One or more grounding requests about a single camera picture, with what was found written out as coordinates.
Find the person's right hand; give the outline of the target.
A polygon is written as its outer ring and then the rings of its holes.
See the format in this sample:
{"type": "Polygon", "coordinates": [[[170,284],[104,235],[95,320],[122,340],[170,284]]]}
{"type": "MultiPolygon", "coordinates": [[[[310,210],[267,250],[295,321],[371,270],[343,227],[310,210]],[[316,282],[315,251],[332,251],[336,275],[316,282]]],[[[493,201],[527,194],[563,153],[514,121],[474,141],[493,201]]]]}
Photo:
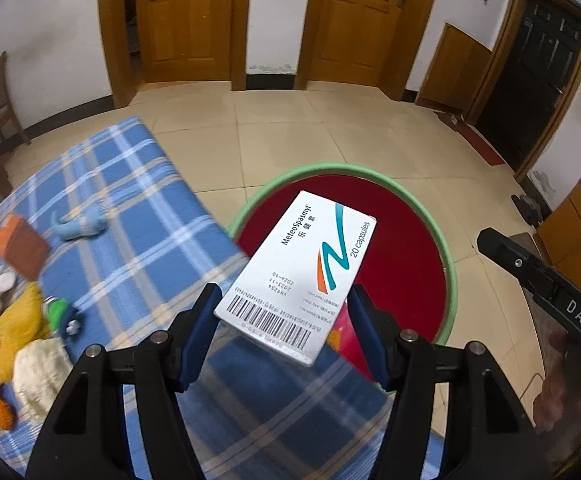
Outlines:
{"type": "MultiPolygon", "coordinates": [[[[541,431],[553,430],[557,422],[563,418],[567,405],[568,388],[563,371],[567,339],[567,335],[560,332],[554,332],[549,336],[549,344],[559,353],[560,358],[546,375],[541,392],[533,401],[533,420],[537,429],[541,431]]],[[[581,396],[572,401],[572,404],[581,414],[581,396]]]]}

